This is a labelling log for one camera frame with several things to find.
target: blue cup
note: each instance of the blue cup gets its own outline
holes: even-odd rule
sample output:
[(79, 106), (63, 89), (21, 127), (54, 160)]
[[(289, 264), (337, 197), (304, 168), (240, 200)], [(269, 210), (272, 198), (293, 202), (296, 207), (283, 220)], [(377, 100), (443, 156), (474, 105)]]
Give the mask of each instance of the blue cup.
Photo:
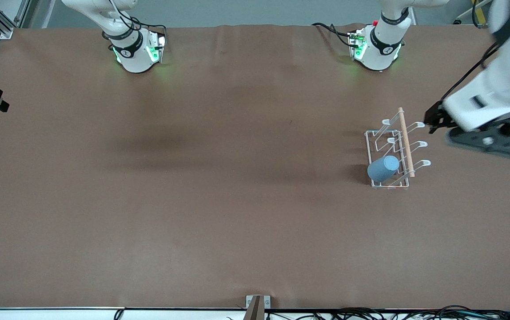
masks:
[(367, 167), (367, 175), (375, 182), (383, 182), (391, 178), (399, 169), (399, 160), (395, 156), (384, 156)]

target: gray floor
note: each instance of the gray floor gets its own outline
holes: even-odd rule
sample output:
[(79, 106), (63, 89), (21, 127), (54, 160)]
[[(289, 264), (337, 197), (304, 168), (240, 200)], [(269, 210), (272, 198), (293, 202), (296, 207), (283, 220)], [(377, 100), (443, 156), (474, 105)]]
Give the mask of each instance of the gray floor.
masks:
[[(458, 14), (470, 8), (470, 4), (470, 0), (450, 0), (441, 8), (416, 8), (417, 23), (451, 24)], [(222, 24), (307, 26), (314, 22), (335, 25), (370, 23), (379, 18), (380, 10), (375, 0), (140, 0), (130, 14), (142, 22), (165, 24), (169, 28)], [(470, 24), (470, 18), (462, 22)], [(61, 0), (36, 0), (27, 26), (40, 28), (46, 24), (48, 28), (97, 27)]]

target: brown table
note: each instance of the brown table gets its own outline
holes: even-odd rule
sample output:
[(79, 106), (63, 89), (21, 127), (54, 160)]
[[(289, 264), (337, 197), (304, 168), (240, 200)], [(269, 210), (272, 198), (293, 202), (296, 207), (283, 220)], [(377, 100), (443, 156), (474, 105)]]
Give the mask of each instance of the brown table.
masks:
[(168, 32), (139, 75), (100, 30), (0, 43), (0, 306), (510, 308), (510, 160), (424, 129), (408, 191), (365, 174), (364, 130), (421, 120), (485, 31), (411, 27), (383, 73), (314, 27)]

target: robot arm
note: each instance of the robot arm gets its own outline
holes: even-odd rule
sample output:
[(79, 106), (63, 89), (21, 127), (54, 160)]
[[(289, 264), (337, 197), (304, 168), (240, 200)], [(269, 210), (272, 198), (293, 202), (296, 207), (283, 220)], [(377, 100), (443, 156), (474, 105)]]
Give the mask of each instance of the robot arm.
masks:
[(425, 123), (431, 125), (431, 133), (454, 128), (448, 133), (453, 144), (510, 157), (510, 1), (493, 2), (489, 17), (498, 57), (429, 109)]
[(387, 69), (401, 49), (401, 42), (411, 26), (409, 7), (434, 8), (445, 5), (448, 0), (378, 0), (381, 18), (376, 25), (370, 24), (355, 34), (350, 34), (350, 54), (364, 67), (382, 71)]
[(164, 35), (136, 26), (125, 10), (138, 0), (62, 0), (68, 6), (87, 16), (105, 32), (113, 44), (117, 61), (133, 73), (148, 70), (160, 62), (165, 45)]

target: wooden dowel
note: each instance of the wooden dowel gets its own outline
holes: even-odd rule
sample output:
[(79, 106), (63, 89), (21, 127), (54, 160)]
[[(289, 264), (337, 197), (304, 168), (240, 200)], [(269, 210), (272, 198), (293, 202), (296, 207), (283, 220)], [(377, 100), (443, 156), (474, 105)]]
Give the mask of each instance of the wooden dowel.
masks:
[(405, 171), (409, 172), (409, 178), (415, 178), (415, 169), (413, 168), (413, 158), (411, 158), (411, 146), (409, 145), (409, 136), (407, 135), (407, 125), (405, 124), (405, 116), (403, 115), (403, 108), (397, 109), (399, 112), (399, 121), (401, 121), (401, 136), (403, 137), (402, 144), (405, 146), (405, 157), (407, 157), (407, 166)]

